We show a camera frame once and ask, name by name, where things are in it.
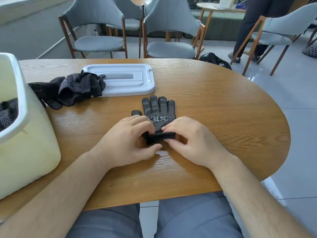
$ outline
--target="chair seat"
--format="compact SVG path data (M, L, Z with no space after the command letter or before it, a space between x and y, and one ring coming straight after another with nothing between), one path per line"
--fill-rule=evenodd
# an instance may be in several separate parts
M121 29L111 24L106 25L109 28ZM125 29L129 31L135 31L140 29L140 21L136 19L125 19Z
M87 36L77 39L74 47L82 52L111 52L123 48L124 41L121 37Z
M255 32L255 33L252 33L251 37L253 39L256 39L257 35L258 35L258 32ZM260 36L259 44L287 46L292 44L292 40L276 33L262 32Z
M182 42L151 42L147 46L147 53L154 58L186 58L196 56L194 48Z

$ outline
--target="foot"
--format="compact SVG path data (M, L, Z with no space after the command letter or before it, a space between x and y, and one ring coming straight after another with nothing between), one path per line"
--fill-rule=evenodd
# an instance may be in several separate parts
M236 57L236 59L235 60L232 60L233 59L233 52L231 52L231 53L229 53L228 54L228 58L230 58L230 60L232 61L232 62L234 62L234 63L240 63L240 58L239 57Z
M259 61L260 58L261 58L261 56L255 56L255 55L254 55L254 56L252 57L252 61L253 61L253 62L257 62L257 61Z

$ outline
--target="person's right arm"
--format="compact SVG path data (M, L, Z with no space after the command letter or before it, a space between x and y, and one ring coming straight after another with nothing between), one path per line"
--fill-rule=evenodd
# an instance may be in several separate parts
M181 117L162 130L188 139L187 144L172 139L166 142L188 160L213 172L251 237L313 237L204 125Z

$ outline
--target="hand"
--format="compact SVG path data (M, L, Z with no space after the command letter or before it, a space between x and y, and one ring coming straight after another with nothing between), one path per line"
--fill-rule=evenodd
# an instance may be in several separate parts
M146 131L149 134L155 132L148 117L134 115L124 118L102 137L91 153L104 159L109 169L149 159L162 148L162 145L154 144L149 148L137 148L137 139Z
M165 140L174 150L195 164L211 171L231 154L220 144L206 126L188 117L180 117L162 128L164 132L175 132L188 139L187 144L177 140Z

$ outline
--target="window sill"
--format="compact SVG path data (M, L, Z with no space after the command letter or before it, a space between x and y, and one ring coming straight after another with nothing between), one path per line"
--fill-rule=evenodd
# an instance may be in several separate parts
M69 0L0 0L0 25Z

